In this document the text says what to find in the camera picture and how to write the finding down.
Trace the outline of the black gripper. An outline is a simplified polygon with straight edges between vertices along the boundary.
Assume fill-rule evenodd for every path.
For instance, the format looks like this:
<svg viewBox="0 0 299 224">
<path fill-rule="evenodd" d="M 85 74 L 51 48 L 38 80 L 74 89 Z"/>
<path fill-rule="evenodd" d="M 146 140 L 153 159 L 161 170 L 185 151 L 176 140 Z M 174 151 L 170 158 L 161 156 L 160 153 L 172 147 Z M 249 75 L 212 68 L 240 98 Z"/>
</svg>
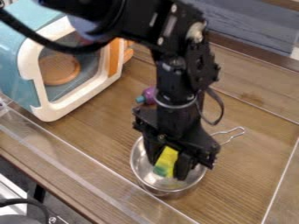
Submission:
<svg viewBox="0 0 299 224">
<path fill-rule="evenodd" d="M 220 152 L 220 144 L 201 126 L 202 101 L 184 105 L 139 105 L 131 109 L 133 129 L 143 138 L 143 150 L 150 165 L 154 165 L 161 150 L 169 146 L 178 151 L 173 176 L 185 180 L 196 165 L 208 169 Z"/>
</svg>

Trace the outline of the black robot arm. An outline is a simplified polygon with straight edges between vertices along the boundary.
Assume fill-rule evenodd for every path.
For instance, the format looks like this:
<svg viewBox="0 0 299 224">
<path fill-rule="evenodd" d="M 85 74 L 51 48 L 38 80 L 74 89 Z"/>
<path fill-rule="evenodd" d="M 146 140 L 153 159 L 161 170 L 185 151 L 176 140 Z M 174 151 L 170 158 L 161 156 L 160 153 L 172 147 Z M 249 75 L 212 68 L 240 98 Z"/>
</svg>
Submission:
<svg viewBox="0 0 299 224">
<path fill-rule="evenodd" d="M 62 45 L 37 34 L 6 9 L 0 21 L 34 43 L 70 54 L 93 53 L 113 39 L 145 46 L 156 68 L 153 106 L 131 109 L 133 128 L 141 132 L 150 165 L 166 148 L 176 151 L 172 177 L 186 179 L 196 165 L 212 168 L 220 144 L 201 124 L 204 96 L 216 97 L 210 84 L 220 66 L 210 51 L 201 9 L 184 0 L 31 0 L 63 13 L 86 45 Z"/>
</svg>

